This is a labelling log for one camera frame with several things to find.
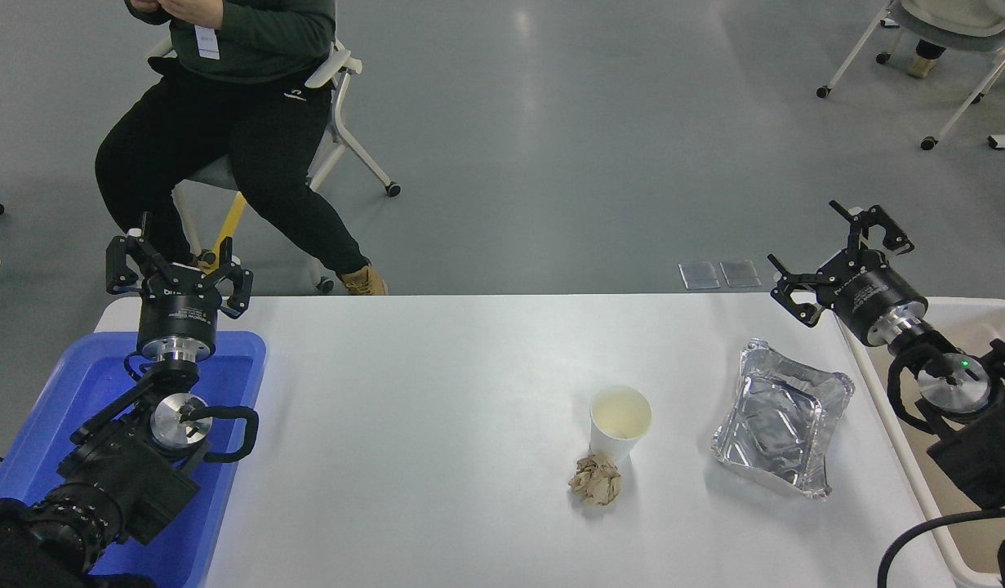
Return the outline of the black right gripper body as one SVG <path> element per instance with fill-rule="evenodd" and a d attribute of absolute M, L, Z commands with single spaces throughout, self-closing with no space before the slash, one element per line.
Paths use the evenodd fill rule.
<path fill-rule="evenodd" d="M 889 265 L 830 263 L 828 269 L 837 278 L 831 309 L 860 342 L 886 343 L 882 331 L 887 327 L 879 324 L 890 323 L 891 314 L 921 319 L 927 312 L 927 298 Z"/>

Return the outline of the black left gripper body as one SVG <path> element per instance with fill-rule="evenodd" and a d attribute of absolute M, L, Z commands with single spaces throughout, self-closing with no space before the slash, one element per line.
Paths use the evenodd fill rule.
<path fill-rule="evenodd" d="M 156 340 L 182 337 L 214 347 L 221 302 L 217 290 L 196 293 L 189 278 L 179 278 L 178 283 L 162 276 L 145 279 L 136 345 L 146 347 Z"/>

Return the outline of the person's left hand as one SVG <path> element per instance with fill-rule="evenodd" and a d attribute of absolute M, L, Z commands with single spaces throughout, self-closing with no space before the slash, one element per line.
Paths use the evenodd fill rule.
<path fill-rule="evenodd" d="M 204 29 L 220 30 L 225 22 L 225 3 L 221 0 L 166 0 L 159 4 L 175 19 Z"/>

